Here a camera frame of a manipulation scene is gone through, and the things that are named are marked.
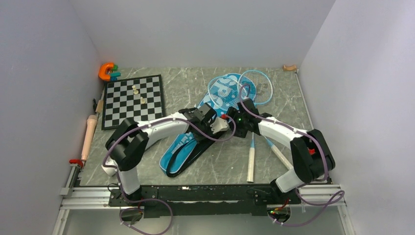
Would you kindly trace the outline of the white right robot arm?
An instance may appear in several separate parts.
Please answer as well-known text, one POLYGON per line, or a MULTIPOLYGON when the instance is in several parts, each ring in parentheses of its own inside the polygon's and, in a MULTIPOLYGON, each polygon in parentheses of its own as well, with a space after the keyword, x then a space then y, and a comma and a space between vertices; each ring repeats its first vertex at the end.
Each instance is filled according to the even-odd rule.
POLYGON ((235 136, 244 138, 248 132, 273 139, 290 149, 292 169, 274 180, 276 186, 270 189, 270 198, 282 203, 289 191, 321 178, 335 167, 334 158, 318 129, 311 131, 294 128, 273 117, 269 113, 258 112, 251 99, 245 99, 230 107, 227 115, 234 119, 235 136))

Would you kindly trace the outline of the white shuttlecock tube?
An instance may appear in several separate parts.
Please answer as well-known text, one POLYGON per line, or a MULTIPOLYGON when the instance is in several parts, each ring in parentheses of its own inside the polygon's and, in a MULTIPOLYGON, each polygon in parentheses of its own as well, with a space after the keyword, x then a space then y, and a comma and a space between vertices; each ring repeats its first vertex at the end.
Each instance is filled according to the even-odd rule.
POLYGON ((117 164, 113 159, 108 158, 101 167, 108 176, 113 177, 116 175, 117 164))

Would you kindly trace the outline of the blue racket cover bag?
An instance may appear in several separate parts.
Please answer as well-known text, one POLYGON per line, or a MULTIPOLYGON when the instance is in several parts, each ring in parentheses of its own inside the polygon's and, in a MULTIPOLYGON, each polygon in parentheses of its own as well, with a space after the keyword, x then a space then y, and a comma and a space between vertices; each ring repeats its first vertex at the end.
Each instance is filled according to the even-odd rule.
MULTIPOLYGON (((238 81, 240 74, 228 73, 224 76, 235 78, 238 81)), ((210 100, 208 92, 196 107, 200 108, 204 104, 211 106, 218 116, 227 112, 218 108, 210 100)), ((176 177, 196 161, 213 143, 215 142, 212 140, 196 142, 192 133, 180 134, 161 157, 159 166, 168 177, 176 177)))

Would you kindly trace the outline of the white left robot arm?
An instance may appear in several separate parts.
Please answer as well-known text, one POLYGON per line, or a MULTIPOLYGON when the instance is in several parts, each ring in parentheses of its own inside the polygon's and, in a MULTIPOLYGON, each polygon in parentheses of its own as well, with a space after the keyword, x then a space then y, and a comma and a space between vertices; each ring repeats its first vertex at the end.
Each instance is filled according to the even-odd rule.
POLYGON ((137 166, 145 151, 155 142, 184 133, 192 133, 196 141, 218 140, 218 133, 229 129, 226 118, 219 117, 208 104, 200 108, 185 108, 166 117, 136 122, 125 119, 106 142, 106 158, 123 189, 121 199, 129 206, 140 201, 141 185, 137 166))

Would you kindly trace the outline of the blue badminton racket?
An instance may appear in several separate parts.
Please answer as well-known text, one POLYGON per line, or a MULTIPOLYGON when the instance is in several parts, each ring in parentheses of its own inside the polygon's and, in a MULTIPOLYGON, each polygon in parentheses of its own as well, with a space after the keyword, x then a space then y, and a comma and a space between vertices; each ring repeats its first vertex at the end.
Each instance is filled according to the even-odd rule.
MULTIPOLYGON (((255 105, 262 105, 269 102, 273 96, 273 87, 269 77, 258 70, 247 70, 242 73, 238 79, 239 84, 249 84, 249 91, 246 91, 246 95, 253 100, 255 105)), ((274 154, 284 164, 284 166, 290 170, 293 168, 292 164, 283 155, 283 153, 277 148, 277 146, 271 142, 268 138, 264 137, 270 146, 274 154)))
MULTIPOLYGON (((239 91, 240 83, 235 78, 227 76, 219 76, 212 79, 208 84, 208 94, 210 100, 220 109, 228 111, 230 107, 239 111, 238 102, 239 98, 248 98, 250 91, 244 89, 242 92, 239 91)), ((255 144, 254 144, 254 133, 252 133, 251 146, 249 149, 249 160, 248 160, 248 175, 247 182, 254 182, 254 160, 255 160, 255 144)))

